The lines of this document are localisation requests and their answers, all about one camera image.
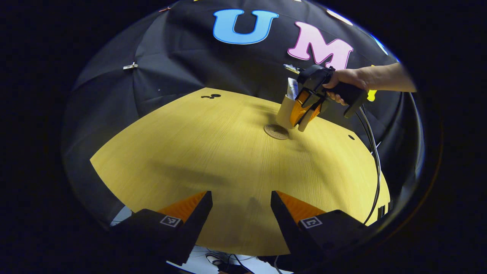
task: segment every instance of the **letter m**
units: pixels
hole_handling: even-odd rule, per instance
[[[300,35],[294,48],[287,50],[289,55],[301,60],[309,60],[308,47],[311,46],[316,64],[321,64],[333,55],[332,59],[325,64],[326,67],[333,66],[337,70],[347,67],[348,57],[354,50],[349,44],[340,39],[327,44],[316,27],[299,21],[295,24],[300,28]]]

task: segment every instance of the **cork coaster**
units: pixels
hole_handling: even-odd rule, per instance
[[[287,130],[279,125],[265,125],[264,131],[272,138],[286,140],[289,138]]]

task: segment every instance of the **yellow wood surface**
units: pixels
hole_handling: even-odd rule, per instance
[[[222,96],[201,98],[214,93]],[[304,132],[290,130],[289,139],[267,135],[263,128],[276,123],[279,107],[204,88],[142,117],[107,142],[91,163],[134,212],[158,211],[212,191],[213,208],[198,245],[236,254],[287,254],[270,207],[272,190],[326,212],[341,209],[363,222],[377,175],[356,134],[319,117]],[[380,190],[377,207],[387,208],[384,176]],[[367,224],[376,220],[377,209]]]

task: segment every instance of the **blue letter u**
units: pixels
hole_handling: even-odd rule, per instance
[[[254,44],[264,40],[269,34],[272,19],[279,17],[279,14],[265,10],[254,10],[253,15],[257,16],[254,31],[248,34],[236,33],[235,22],[237,16],[243,14],[243,10],[227,9],[215,12],[215,25],[213,36],[229,44]]]

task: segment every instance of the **black cable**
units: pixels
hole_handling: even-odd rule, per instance
[[[237,259],[237,261],[239,262],[239,264],[240,264],[240,265],[241,265],[243,268],[245,268],[245,270],[247,270],[247,271],[249,271],[250,273],[254,274],[252,271],[250,271],[250,269],[248,269],[247,267],[245,267],[245,266],[242,264],[242,262],[240,262],[240,260],[239,260],[239,258],[237,257],[237,255],[235,255],[235,254],[231,254],[230,256],[232,256],[232,255],[233,255],[233,256],[234,256],[234,257]]]
[[[274,260],[274,268],[277,270],[277,272],[279,274],[282,274],[282,272],[279,270],[279,268],[277,267],[277,259],[279,258],[279,255],[276,256],[276,259]]]
[[[200,257],[203,257],[203,256],[205,256],[205,255],[206,255],[206,254],[203,254],[203,255],[201,255],[201,256],[194,256],[194,257],[189,256],[189,257],[190,257],[190,258],[200,258]]]
[[[227,259],[228,263],[226,264],[225,272],[227,272],[228,268],[230,267],[230,256],[232,256],[232,254],[228,255],[228,259]]]
[[[362,113],[362,116],[364,117],[365,122],[367,123],[367,128],[369,130],[368,133],[370,133],[370,135],[367,134],[367,137],[369,137],[369,141],[371,143],[371,148],[372,148],[372,151],[374,153],[375,168],[377,169],[377,188],[375,190],[375,197],[374,197],[374,202],[372,204],[372,209],[370,210],[370,213],[369,213],[369,216],[367,217],[367,219],[365,219],[365,221],[363,222],[364,224],[366,224],[367,221],[372,216],[372,214],[374,213],[375,206],[377,205],[377,201],[379,200],[379,193],[380,193],[380,171],[381,171],[381,168],[380,168],[379,154],[377,153],[377,147],[375,145],[374,133],[372,132],[372,128],[370,126],[369,120],[367,119],[367,116],[365,115],[365,112],[364,112],[364,110],[362,108],[365,109],[365,107],[362,106],[362,107],[359,107],[359,110]]]
[[[253,259],[253,258],[255,258],[255,257],[257,257],[257,256],[252,256],[252,257],[249,257],[249,258],[246,258],[246,259],[241,259],[240,261],[250,260],[250,259]]]
[[[355,112],[355,114],[357,115],[357,118],[358,118],[358,120],[360,121],[360,124],[362,124],[362,127],[363,127],[363,129],[364,129],[364,131],[365,131],[365,135],[367,136],[367,139],[369,140],[369,144],[372,146],[372,140],[370,139],[369,132],[367,131],[367,128],[365,127],[364,122],[362,122],[362,119],[360,118],[360,116],[358,115],[358,113],[357,113],[357,112]]]

